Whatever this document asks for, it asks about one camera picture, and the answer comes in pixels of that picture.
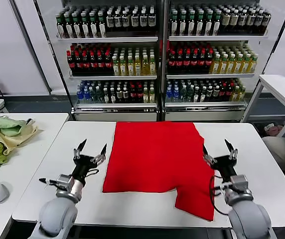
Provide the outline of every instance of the refrigerator shelf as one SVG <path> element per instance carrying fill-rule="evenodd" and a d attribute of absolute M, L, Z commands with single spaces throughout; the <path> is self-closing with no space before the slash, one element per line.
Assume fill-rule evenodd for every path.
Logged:
<path fill-rule="evenodd" d="M 97 38 L 58 38 L 58 41 L 65 43 L 112 43 L 112 42 L 157 42 L 157 36 L 143 37 L 97 37 Z"/>
<path fill-rule="evenodd" d="M 268 36 L 238 35 L 238 36 L 170 36 L 169 41 L 250 41 L 265 40 Z"/>
<path fill-rule="evenodd" d="M 157 76 L 69 76 L 70 80 L 78 81 L 138 81 L 156 80 Z"/>
<path fill-rule="evenodd" d="M 203 78 L 251 78 L 254 74 L 186 74 L 186 75 L 167 75 L 167 79 L 203 79 Z"/>

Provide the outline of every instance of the towel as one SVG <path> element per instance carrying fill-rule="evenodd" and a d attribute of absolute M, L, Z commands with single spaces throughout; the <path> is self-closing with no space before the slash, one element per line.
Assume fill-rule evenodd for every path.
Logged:
<path fill-rule="evenodd" d="M 203 141 L 190 122 L 118 122 L 103 192 L 176 188 L 176 208 L 212 221 L 214 171 L 203 160 Z"/>

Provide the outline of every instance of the yellow drink bottle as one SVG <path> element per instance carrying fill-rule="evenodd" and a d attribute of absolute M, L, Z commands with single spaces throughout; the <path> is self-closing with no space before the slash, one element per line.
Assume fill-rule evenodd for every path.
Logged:
<path fill-rule="evenodd" d="M 232 74 L 238 74 L 240 71 L 243 55 L 239 53 L 237 60 L 233 63 Z"/>
<path fill-rule="evenodd" d="M 246 56 L 244 58 L 244 61 L 242 62 L 240 70 L 239 70 L 240 73 L 242 73 L 242 74 L 247 73 L 248 66 L 249 66 L 249 63 L 250 63 L 250 59 L 251 59 L 251 55 L 250 54 L 246 54 Z"/>
<path fill-rule="evenodd" d="M 232 73 L 235 57 L 236 57 L 236 55 L 233 54 L 233 53 L 230 55 L 230 58 L 227 61 L 226 74 L 231 74 Z"/>
<path fill-rule="evenodd" d="M 257 66 L 257 60 L 258 60 L 258 54 L 255 54 L 251 60 L 251 62 L 249 63 L 248 66 L 248 73 L 254 73 L 256 66 Z"/>

